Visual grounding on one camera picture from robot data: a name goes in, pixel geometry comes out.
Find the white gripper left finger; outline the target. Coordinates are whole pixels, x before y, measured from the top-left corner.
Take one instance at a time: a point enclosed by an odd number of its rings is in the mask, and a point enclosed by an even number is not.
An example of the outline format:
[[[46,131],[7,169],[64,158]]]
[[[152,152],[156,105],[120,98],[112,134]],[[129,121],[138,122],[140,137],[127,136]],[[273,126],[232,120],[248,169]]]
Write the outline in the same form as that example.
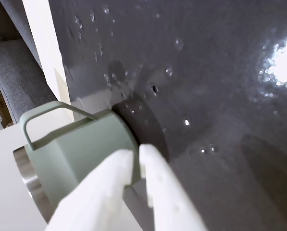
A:
[[[134,154],[118,150],[106,157],[64,197],[48,231],[139,231],[141,227],[123,201],[132,180]]]

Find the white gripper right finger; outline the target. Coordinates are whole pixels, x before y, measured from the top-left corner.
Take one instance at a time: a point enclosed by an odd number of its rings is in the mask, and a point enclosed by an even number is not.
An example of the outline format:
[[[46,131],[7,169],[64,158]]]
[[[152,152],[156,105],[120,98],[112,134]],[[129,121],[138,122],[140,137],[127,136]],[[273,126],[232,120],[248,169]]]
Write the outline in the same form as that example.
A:
[[[207,227],[173,170],[152,144],[139,146],[141,177],[156,231],[206,231]]]

